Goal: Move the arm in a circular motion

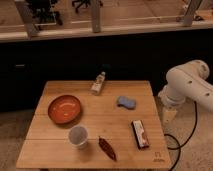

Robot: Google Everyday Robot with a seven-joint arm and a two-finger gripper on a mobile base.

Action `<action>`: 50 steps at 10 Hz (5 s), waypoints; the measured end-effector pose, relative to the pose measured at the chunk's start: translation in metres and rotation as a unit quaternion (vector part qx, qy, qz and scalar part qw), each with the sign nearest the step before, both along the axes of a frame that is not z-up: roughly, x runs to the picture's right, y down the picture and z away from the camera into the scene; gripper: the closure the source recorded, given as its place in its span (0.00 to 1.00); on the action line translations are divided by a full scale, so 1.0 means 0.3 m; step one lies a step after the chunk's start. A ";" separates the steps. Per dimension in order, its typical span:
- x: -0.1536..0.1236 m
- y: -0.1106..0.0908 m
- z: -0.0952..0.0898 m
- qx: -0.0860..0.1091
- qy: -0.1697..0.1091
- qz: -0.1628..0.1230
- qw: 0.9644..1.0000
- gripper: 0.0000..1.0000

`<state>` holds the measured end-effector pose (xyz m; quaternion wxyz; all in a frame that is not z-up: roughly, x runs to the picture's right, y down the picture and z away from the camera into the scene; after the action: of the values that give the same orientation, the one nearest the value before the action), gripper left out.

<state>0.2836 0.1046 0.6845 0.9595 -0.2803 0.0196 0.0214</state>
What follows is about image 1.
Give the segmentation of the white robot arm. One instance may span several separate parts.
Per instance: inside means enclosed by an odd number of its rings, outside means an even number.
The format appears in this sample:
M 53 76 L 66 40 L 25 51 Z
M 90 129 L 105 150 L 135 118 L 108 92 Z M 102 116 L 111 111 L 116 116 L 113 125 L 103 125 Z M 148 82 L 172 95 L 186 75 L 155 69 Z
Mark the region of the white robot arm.
M 192 60 L 168 70 L 167 84 L 158 93 L 164 123 L 174 119 L 187 98 L 213 112 L 213 85 L 206 81 L 209 75 L 209 66 L 202 60 Z

